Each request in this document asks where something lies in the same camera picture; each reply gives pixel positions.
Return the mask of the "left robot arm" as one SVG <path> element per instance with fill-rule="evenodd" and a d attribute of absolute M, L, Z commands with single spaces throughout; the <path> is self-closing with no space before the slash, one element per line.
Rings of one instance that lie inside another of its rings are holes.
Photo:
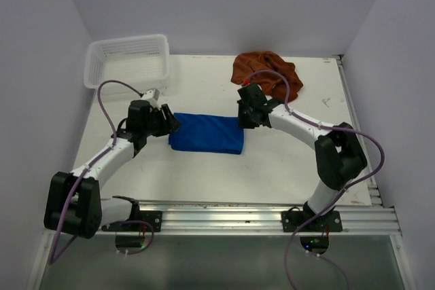
<path fill-rule="evenodd" d="M 146 100 L 132 101 L 127 117 L 97 155 L 69 173 L 57 172 L 52 177 L 45 228 L 86 239 L 113 223 L 128 231 L 137 229 L 141 223 L 138 201 L 126 196 L 104 200 L 101 189 L 146 146 L 148 137 L 166 136 L 180 127 L 168 105 L 156 107 Z"/>

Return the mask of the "white plastic basket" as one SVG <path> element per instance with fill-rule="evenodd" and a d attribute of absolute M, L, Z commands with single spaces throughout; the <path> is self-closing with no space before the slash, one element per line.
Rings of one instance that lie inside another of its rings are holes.
<path fill-rule="evenodd" d="M 88 46 L 84 85 L 96 90 L 116 79 L 140 91 L 167 86 L 171 75 L 165 35 L 142 35 L 95 41 Z"/>

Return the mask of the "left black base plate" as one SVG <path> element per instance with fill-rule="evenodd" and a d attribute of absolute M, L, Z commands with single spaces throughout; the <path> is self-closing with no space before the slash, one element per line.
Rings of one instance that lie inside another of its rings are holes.
<path fill-rule="evenodd" d="M 114 222 L 108 225 L 103 225 L 104 232 L 146 232 L 150 231 L 151 227 L 142 223 L 132 223 L 132 221 L 144 221 L 150 224 L 154 232 L 161 231 L 162 211 L 137 211 L 133 213 L 128 222 Z"/>

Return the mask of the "brown towel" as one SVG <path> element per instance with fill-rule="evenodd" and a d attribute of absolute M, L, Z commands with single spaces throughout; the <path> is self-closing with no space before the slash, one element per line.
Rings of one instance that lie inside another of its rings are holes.
<path fill-rule="evenodd" d="M 239 54 L 232 65 L 230 81 L 242 85 L 247 80 L 258 84 L 265 95 L 285 100 L 287 87 L 290 87 L 289 102 L 298 98 L 298 93 L 303 87 L 296 72 L 296 65 L 285 61 L 272 51 L 245 52 Z"/>

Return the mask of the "aluminium mounting rail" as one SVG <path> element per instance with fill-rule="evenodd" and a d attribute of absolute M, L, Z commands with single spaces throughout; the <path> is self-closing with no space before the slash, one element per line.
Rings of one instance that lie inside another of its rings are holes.
<path fill-rule="evenodd" d="M 233 204 L 141 201 L 142 211 L 160 211 L 161 235 L 280 236 L 284 204 Z M 338 206 L 343 231 L 337 236 L 397 236 L 400 225 L 394 209 L 380 206 Z"/>

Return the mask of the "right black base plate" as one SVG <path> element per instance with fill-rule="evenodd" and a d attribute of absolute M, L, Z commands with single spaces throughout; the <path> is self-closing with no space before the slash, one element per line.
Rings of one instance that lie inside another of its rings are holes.
<path fill-rule="evenodd" d="M 300 226 L 310 220 L 311 213 L 305 207 L 300 210 L 297 206 L 281 212 L 281 224 L 284 232 L 342 232 L 343 225 L 340 213 L 332 210 L 321 215 L 312 222 Z"/>

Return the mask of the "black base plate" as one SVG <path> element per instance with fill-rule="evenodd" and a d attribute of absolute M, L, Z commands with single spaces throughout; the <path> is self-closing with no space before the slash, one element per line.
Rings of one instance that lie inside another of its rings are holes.
<path fill-rule="evenodd" d="M 137 211 L 133 213 L 128 222 L 114 222 L 108 225 L 103 225 L 104 232 L 146 232 L 150 231 L 151 227 L 142 223 L 132 223 L 132 221 L 144 221 L 150 224 L 154 232 L 161 231 L 162 211 Z"/>
<path fill-rule="evenodd" d="M 284 232 L 342 232 L 343 225 L 340 213 L 332 210 L 321 215 L 312 222 L 300 226 L 310 220 L 311 213 L 305 207 L 300 210 L 297 206 L 281 212 L 281 224 Z"/>

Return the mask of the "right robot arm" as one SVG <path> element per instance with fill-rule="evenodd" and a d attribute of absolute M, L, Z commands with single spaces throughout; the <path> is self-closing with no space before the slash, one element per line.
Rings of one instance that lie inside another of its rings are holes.
<path fill-rule="evenodd" d="M 238 125 L 243 129 L 265 126 L 302 141 L 315 152 L 319 183 L 300 212 L 289 212 L 287 220 L 309 230 L 327 222 L 327 206 L 351 180 L 367 167 L 367 159 L 353 127 L 315 120 L 275 98 L 267 99 L 256 84 L 238 89 Z"/>

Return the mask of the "blue towel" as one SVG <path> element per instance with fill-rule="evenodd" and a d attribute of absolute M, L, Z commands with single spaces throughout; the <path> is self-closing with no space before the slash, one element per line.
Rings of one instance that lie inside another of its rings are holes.
<path fill-rule="evenodd" d="M 242 154 L 244 129 L 237 117 L 175 113 L 181 122 L 178 131 L 169 135 L 169 145 L 176 151 Z"/>

